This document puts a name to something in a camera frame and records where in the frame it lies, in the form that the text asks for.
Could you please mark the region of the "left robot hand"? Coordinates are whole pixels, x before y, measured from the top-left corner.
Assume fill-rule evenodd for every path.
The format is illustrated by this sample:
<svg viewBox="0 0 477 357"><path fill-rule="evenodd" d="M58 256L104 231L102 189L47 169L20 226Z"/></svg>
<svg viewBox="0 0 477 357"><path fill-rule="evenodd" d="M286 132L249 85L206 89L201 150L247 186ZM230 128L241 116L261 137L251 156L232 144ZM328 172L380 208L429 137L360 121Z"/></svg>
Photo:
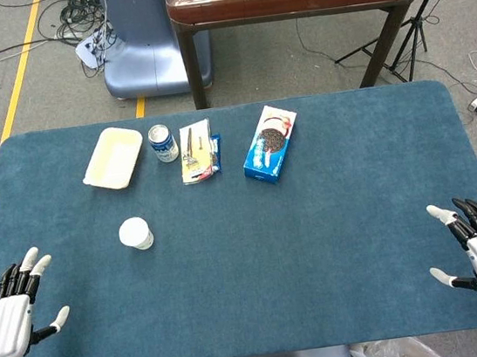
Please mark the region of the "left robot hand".
<svg viewBox="0 0 477 357"><path fill-rule="evenodd" d="M38 255L31 247L21 263L12 264L0 278L0 357L24 357L31 345L60 333L70 307L63 306L56 318L41 329L33 329L33 307L41 277L51 262L50 255Z"/></svg>

